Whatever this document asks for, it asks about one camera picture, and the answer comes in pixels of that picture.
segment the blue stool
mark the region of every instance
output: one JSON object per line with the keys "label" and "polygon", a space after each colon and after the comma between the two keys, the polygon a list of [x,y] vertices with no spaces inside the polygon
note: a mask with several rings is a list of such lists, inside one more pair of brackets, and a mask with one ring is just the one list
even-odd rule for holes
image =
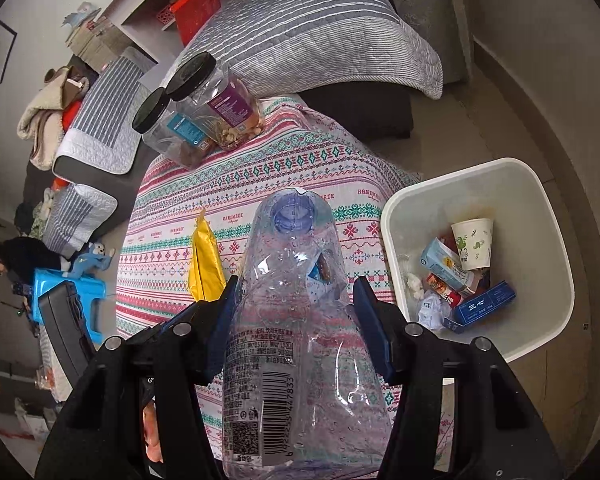
{"label": "blue stool", "polygon": [[100,332],[96,332],[96,308],[93,308],[93,301],[104,300],[107,297],[107,286],[102,280],[83,276],[76,280],[75,278],[65,278],[61,270],[51,269],[36,269],[33,278],[33,292],[31,298],[31,317],[33,321],[44,324],[40,308],[38,306],[38,298],[45,292],[50,291],[59,283],[64,281],[74,282],[75,288],[80,296],[80,303],[84,312],[84,318],[87,321],[87,330],[94,344],[101,344],[103,336]]}

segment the black lid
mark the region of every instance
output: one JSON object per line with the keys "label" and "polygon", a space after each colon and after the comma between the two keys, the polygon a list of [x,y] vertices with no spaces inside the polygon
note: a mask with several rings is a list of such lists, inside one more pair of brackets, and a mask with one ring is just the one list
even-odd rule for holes
{"label": "black lid", "polygon": [[162,112],[169,104],[164,87],[160,86],[140,105],[131,127],[139,134],[145,134],[160,119]]}
{"label": "black lid", "polygon": [[208,52],[200,52],[176,70],[167,85],[167,95],[174,101],[182,101],[196,90],[216,69],[216,58]]}

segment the clear plastic bottle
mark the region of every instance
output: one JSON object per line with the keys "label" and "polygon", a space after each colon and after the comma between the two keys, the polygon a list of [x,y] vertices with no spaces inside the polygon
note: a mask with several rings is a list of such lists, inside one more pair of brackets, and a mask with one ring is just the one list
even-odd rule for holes
{"label": "clear plastic bottle", "polygon": [[258,102],[226,63],[201,52],[171,77],[167,94],[223,150],[230,152],[262,132]]}
{"label": "clear plastic bottle", "polygon": [[256,213],[223,373],[233,479],[354,478],[379,468],[391,425],[328,204],[285,189]]}
{"label": "clear plastic bottle", "polygon": [[142,134],[145,144],[188,170],[195,170],[216,147],[195,124],[177,113],[162,87],[138,108],[132,128]]}

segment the crushed plastic bottle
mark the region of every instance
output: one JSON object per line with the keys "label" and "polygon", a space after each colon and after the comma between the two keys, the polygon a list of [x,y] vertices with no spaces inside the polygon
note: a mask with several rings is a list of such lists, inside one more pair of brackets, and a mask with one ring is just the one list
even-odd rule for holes
{"label": "crushed plastic bottle", "polygon": [[223,373],[224,471],[236,480],[376,471],[391,423],[328,204],[285,189],[256,213]]}

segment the person's hand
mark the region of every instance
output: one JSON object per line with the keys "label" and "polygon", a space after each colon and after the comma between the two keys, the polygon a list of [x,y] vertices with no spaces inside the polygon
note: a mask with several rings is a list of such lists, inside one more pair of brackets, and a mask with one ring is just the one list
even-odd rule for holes
{"label": "person's hand", "polygon": [[155,403],[151,400],[142,410],[144,423],[144,441],[146,456],[151,462],[163,462],[160,438],[158,437],[158,419],[155,415]]}

